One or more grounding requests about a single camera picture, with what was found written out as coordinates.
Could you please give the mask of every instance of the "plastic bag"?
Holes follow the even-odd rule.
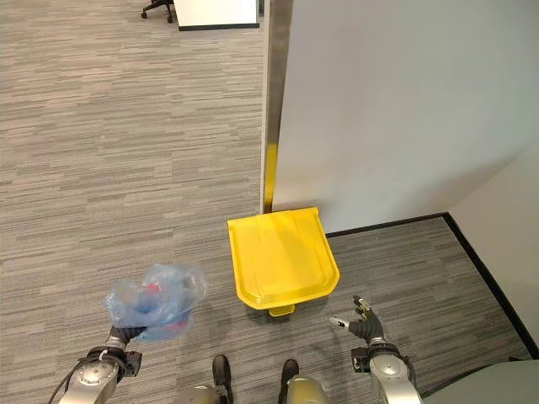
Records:
[[[137,339],[168,339],[189,328],[191,311],[206,289],[199,269],[156,263],[141,284],[117,281],[104,305],[115,327],[147,327]]]

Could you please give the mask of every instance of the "black baseboard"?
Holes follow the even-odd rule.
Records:
[[[363,231],[383,229],[385,227],[391,227],[391,226],[405,225],[408,223],[414,223],[416,221],[426,221],[428,219],[434,219],[437,217],[441,217],[444,219],[444,221],[446,221],[447,225],[449,226],[449,228],[455,235],[458,242],[461,244],[467,256],[472,260],[473,265],[475,266],[475,268],[477,269],[477,271],[483,278],[485,284],[487,284],[488,288],[490,289],[490,291],[492,292],[492,294],[498,301],[498,304],[504,311],[505,315],[509,318],[511,324],[513,325],[513,328],[518,333],[520,339],[522,340],[522,342],[528,349],[530,356],[533,359],[539,359],[539,348],[537,347],[535,341],[531,337],[528,330],[526,330],[524,323],[516,314],[515,309],[510,304],[504,292],[499,287],[498,283],[496,282],[496,279],[494,279],[492,274],[488,271],[488,268],[485,266],[483,261],[481,261],[481,258],[475,252],[475,250],[473,249],[469,241],[464,237],[464,235],[461,232],[461,229],[459,228],[459,226],[457,225],[453,217],[448,212],[436,213],[434,215],[413,217],[410,219],[404,219],[402,221],[389,221],[387,223],[381,223],[379,225],[373,225],[373,226],[356,227],[355,229],[350,229],[350,230],[334,231],[332,233],[326,234],[326,237],[330,238],[330,237],[346,236],[349,234],[361,233]]]
[[[234,28],[259,28],[259,23],[251,24],[213,24],[213,25],[185,25],[179,26],[180,31],[200,31],[204,29],[234,29]]]
[[[330,237],[346,236],[347,234],[354,234],[354,233],[361,233],[363,231],[383,229],[384,227],[406,225],[408,223],[414,223],[416,221],[427,221],[428,219],[434,219],[436,217],[442,217],[445,214],[446,213],[434,213],[433,215],[412,217],[410,219],[404,219],[404,220],[401,220],[401,221],[388,221],[386,223],[380,223],[379,225],[363,226],[363,227],[356,227],[355,229],[334,231],[332,233],[327,233],[326,237],[330,238]]]

